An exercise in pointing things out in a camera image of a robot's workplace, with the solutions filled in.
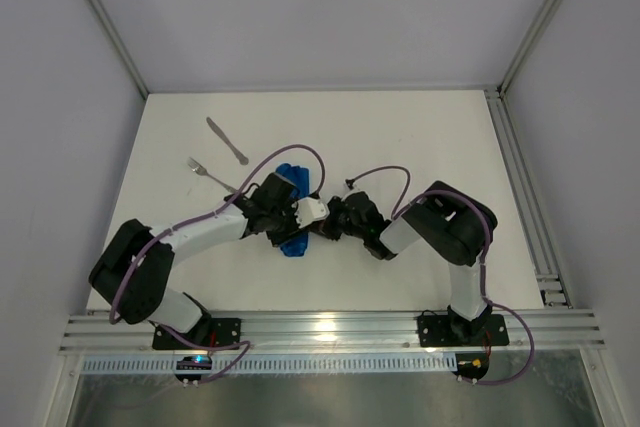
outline white plastic part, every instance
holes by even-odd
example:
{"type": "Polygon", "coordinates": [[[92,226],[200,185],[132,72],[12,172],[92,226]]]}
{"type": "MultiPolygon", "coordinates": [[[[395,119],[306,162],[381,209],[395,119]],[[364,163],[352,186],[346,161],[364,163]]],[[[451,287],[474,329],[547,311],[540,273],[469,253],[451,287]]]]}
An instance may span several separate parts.
{"type": "MultiPolygon", "coordinates": [[[[151,229],[151,235],[158,235],[168,227],[170,226],[154,227],[151,229]]],[[[241,239],[246,227],[247,219],[242,215],[242,211],[235,205],[230,205],[220,215],[188,225],[161,242],[173,248],[175,254],[173,266],[175,267],[184,259],[214,245],[241,239]]]]}
{"type": "Polygon", "coordinates": [[[473,320],[487,307],[480,293],[480,264],[473,267],[449,264],[451,278],[451,310],[460,317],[473,320]]]}
{"type": "Polygon", "coordinates": [[[391,222],[380,234],[380,242],[394,254],[399,254],[421,238],[402,217],[391,222]]]}
{"type": "Polygon", "coordinates": [[[202,317],[200,307],[186,295],[167,289],[160,306],[147,320],[168,325],[178,332],[189,332],[202,317]]]}
{"type": "Polygon", "coordinates": [[[298,201],[298,209],[295,215],[298,227],[302,229],[313,222],[326,219],[329,215],[329,209],[321,200],[305,197],[298,201]]]}

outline fork handle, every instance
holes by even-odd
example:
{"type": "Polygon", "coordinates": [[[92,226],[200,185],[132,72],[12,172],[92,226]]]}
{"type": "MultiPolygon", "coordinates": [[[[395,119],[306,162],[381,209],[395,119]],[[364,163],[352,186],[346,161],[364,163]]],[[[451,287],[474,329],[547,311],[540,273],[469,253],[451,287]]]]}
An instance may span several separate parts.
{"type": "Polygon", "coordinates": [[[210,173],[206,173],[205,174],[207,177],[209,177],[211,180],[213,180],[214,182],[217,182],[218,184],[220,184],[222,187],[224,187],[224,189],[229,192],[230,194],[235,194],[237,192],[237,189],[234,189],[233,187],[231,187],[229,184],[225,184],[224,182],[222,182],[220,179],[216,179],[213,175],[211,175],[210,173]]]}

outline white table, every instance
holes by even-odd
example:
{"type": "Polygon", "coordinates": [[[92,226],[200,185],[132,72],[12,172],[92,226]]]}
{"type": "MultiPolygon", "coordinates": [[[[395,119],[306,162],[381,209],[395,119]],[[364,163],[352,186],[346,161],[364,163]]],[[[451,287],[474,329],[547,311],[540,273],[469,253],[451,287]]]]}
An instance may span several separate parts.
{"type": "MultiPolygon", "coordinates": [[[[305,143],[324,158],[325,200],[343,181],[370,168],[402,164],[413,182],[407,200],[443,180],[489,206],[498,217],[488,257],[488,292],[518,309],[542,307],[513,194],[481,91],[155,94],[149,97],[108,238],[126,220],[176,222],[210,210],[225,191],[188,168],[188,156],[239,186],[277,148],[305,143]],[[249,157],[239,165],[205,123],[215,120],[249,157]]],[[[275,159],[311,170],[307,152],[275,159]]],[[[267,174],[257,177],[261,181],[267,174]]],[[[358,182],[388,215],[404,185],[400,172],[358,182]]],[[[169,285],[220,310],[443,309],[450,285],[446,262],[417,242],[390,262],[374,259],[353,238],[311,235],[302,258],[287,258],[264,235],[209,249],[176,266],[169,285]]],[[[108,305],[94,291],[87,307],[108,305]]]]}

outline black mounting plate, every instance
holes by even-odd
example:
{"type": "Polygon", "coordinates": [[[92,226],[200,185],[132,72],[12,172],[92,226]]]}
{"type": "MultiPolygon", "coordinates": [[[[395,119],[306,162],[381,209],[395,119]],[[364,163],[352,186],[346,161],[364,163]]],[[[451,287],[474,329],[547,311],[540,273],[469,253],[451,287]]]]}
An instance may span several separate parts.
{"type": "MultiPolygon", "coordinates": [[[[447,314],[423,313],[416,318],[420,347],[461,347],[460,340],[453,333],[447,314]]],[[[489,332],[492,346],[509,345],[509,334],[504,317],[491,314],[484,325],[483,335],[479,335],[465,347],[483,347],[484,332],[489,332]]]]}
{"type": "MultiPolygon", "coordinates": [[[[206,331],[208,333],[206,341],[189,339],[194,343],[201,343],[207,347],[224,347],[225,345],[236,344],[240,342],[240,328],[242,320],[236,318],[209,318],[206,331]]],[[[154,350],[188,350],[182,342],[174,339],[162,327],[156,327],[153,333],[154,350]]]]}

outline blue object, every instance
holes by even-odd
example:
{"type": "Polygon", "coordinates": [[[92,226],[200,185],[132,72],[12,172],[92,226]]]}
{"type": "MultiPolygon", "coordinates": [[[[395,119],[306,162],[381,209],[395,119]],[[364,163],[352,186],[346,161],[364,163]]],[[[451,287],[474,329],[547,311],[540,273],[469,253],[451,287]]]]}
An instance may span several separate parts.
{"type": "MultiPolygon", "coordinates": [[[[298,191],[294,191],[293,195],[297,198],[301,199],[309,195],[309,169],[299,165],[281,164],[276,172],[295,184],[298,191]]],[[[287,257],[302,257],[307,250],[307,245],[309,245],[309,234],[304,233],[282,244],[280,250],[287,257]]]]}

